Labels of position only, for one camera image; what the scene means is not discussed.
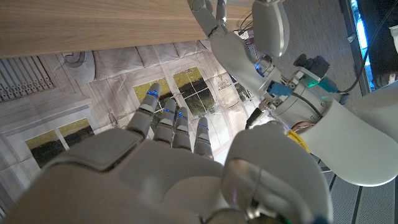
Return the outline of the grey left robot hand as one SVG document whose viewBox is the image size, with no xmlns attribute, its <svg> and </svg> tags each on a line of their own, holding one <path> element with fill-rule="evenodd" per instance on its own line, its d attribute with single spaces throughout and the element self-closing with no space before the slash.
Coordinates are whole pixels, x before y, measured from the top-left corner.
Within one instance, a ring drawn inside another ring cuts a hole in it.
<svg viewBox="0 0 398 224">
<path fill-rule="evenodd" d="M 302 81 L 308 69 L 300 69 L 289 80 L 272 62 L 285 53 L 290 37 L 289 21 L 280 1 L 254 1 L 252 4 L 254 41 L 263 54 L 259 58 L 249 53 L 239 35 L 226 28 L 226 1 L 218 1 L 215 9 L 206 0 L 187 2 L 220 65 L 261 100 L 246 121 L 247 127 L 265 111 L 290 127 L 305 121 L 315 124 L 326 115 L 326 101 Z"/>
</svg>

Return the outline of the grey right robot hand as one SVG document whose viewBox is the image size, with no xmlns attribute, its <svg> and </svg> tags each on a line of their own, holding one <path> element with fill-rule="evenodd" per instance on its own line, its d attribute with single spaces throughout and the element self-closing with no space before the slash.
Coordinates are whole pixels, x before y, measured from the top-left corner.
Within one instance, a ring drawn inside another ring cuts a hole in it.
<svg viewBox="0 0 398 224">
<path fill-rule="evenodd" d="M 5 223 L 331 223 L 325 176 L 278 121 L 240 131 L 224 163 L 206 118 L 194 142 L 185 108 L 169 100 L 147 137 L 153 84 L 125 129 L 88 138 L 52 159 Z"/>
</svg>

